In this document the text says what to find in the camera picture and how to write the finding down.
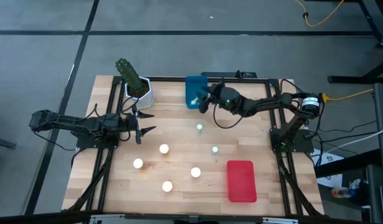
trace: gray floor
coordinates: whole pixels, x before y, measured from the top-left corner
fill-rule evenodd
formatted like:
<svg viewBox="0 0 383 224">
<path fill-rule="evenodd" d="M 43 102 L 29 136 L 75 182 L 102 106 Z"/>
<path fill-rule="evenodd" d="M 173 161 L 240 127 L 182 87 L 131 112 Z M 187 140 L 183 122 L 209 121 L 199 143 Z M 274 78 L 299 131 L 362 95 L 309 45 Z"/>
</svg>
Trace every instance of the gray floor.
<svg viewBox="0 0 383 224">
<path fill-rule="evenodd" d="M 0 0 L 0 29 L 83 30 L 92 3 Z M 304 4 L 310 21 L 315 23 L 337 3 Z M 292 0 L 101 0 L 92 29 L 369 30 L 369 26 L 359 6 L 351 2 L 314 29 L 305 25 L 301 7 Z M 37 110 L 57 110 L 80 39 L 0 35 L 0 138 L 17 143 L 15 150 L 0 147 L 0 216 L 23 212 L 45 144 L 29 131 L 30 116 Z M 383 61 L 383 52 L 375 45 L 371 37 L 90 36 L 66 113 L 85 115 L 95 75 L 116 75 L 114 62 L 119 57 L 126 57 L 140 75 L 146 76 L 248 70 L 261 78 L 292 78 L 305 91 L 325 92 L 334 98 L 350 95 L 371 86 L 330 85 L 326 77 L 368 72 Z M 366 94 L 328 103 L 321 127 L 348 129 L 373 120 L 372 97 Z M 316 121 L 312 121 L 310 128 L 315 126 Z M 356 133 L 374 130 L 375 124 Z M 337 134 L 323 133 L 322 137 L 335 138 Z M 73 148 L 76 139 L 61 131 L 57 142 Z M 364 152 L 377 144 L 371 139 L 346 149 Z M 350 156 L 343 151 L 336 154 Z M 37 213 L 60 211 L 71 156 L 72 152 L 55 148 Z M 343 218 L 356 217 L 347 208 L 330 202 L 324 206 L 332 217 L 339 217 L 341 211 L 348 214 Z"/>
</svg>

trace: cactus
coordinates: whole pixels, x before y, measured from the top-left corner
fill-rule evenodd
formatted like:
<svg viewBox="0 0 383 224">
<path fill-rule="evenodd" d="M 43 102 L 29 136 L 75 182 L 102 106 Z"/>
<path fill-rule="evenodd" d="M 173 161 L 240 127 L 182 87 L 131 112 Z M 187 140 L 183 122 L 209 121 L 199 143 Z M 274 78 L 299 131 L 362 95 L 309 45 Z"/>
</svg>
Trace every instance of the cactus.
<svg viewBox="0 0 383 224">
<path fill-rule="evenodd" d="M 134 70 L 134 67 L 126 59 L 120 58 L 116 62 L 117 71 L 120 73 L 122 78 L 129 85 L 129 93 L 132 96 L 141 97 L 149 91 L 147 91 L 142 80 L 139 78 L 139 75 Z"/>
</svg>

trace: blue container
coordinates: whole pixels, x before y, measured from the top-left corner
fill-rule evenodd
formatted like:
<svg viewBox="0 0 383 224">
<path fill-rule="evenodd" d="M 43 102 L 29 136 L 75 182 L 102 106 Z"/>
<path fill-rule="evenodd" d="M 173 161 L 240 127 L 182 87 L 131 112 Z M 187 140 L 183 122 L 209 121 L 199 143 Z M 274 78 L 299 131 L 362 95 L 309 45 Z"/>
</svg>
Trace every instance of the blue container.
<svg viewBox="0 0 383 224">
<path fill-rule="evenodd" d="M 208 86 L 208 79 L 205 76 L 186 77 L 187 108 L 198 109 L 200 105 L 200 99 L 198 99 L 195 104 L 192 104 L 192 101 L 195 101 L 195 98 L 197 97 L 197 93 L 201 93 L 202 95 L 208 97 L 208 93 L 201 89 L 203 86 Z"/>
</svg>

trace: wooden tabletop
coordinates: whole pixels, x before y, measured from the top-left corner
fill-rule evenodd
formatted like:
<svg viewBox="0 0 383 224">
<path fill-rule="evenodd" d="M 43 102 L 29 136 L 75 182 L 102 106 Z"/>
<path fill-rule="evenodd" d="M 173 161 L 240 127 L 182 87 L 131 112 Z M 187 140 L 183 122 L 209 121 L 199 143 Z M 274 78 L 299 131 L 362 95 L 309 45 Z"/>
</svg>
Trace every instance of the wooden tabletop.
<svg viewBox="0 0 383 224">
<path fill-rule="evenodd" d="M 87 114 L 98 104 L 99 114 L 106 111 L 113 76 L 97 76 L 92 90 Z M 227 83 L 242 95 L 253 98 L 267 97 L 263 84 Z M 189 110 L 185 105 L 184 82 L 152 82 L 154 105 L 142 112 L 154 118 L 141 119 L 141 128 L 157 126 L 137 145 L 134 134 L 128 142 L 120 142 L 111 165 L 105 212 L 201 214 L 201 215 L 284 215 L 279 171 L 271 150 L 269 112 L 257 113 L 243 119 L 231 129 L 221 129 L 213 121 L 213 106 L 205 114 Z M 284 92 L 295 92 L 284 83 Z M 287 121 L 293 114 L 285 111 Z M 216 110 L 216 119 L 222 126 L 229 126 L 239 119 L 225 110 Z M 196 131 L 202 124 L 201 133 Z M 168 144 L 170 152 L 162 155 L 161 144 Z M 219 151 L 212 155 L 211 148 Z M 97 149 L 87 149 L 76 156 L 63 208 L 75 203 L 91 181 Z M 142 170 L 133 167 L 134 159 L 145 162 Z M 293 153 L 298 184 L 307 199 L 321 213 L 323 207 L 313 170 L 313 164 L 302 153 Z M 227 196 L 226 163 L 229 160 L 249 160 L 254 164 L 257 201 L 232 203 Z M 192 167 L 201 169 L 197 179 L 190 175 Z M 173 183 L 173 190 L 165 193 L 162 184 Z M 100 185 L 97 186 L 93 208 L 97 207 Z M 293 213 L 293 194 L 288 187 Z"/>
</svg>

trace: red tray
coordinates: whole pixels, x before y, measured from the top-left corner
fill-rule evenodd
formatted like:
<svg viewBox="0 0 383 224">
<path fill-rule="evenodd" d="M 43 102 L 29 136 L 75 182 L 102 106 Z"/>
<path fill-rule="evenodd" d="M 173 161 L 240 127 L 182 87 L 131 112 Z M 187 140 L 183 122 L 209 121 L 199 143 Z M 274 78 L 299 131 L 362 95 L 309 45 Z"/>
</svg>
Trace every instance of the red tray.
<svg viewBox="0 0 383 224">
<path fill-rule="evenodd" d="M 231 202 L 256 202 L 254 164 L 228 161 L 228 196 Z"/>
</svg>

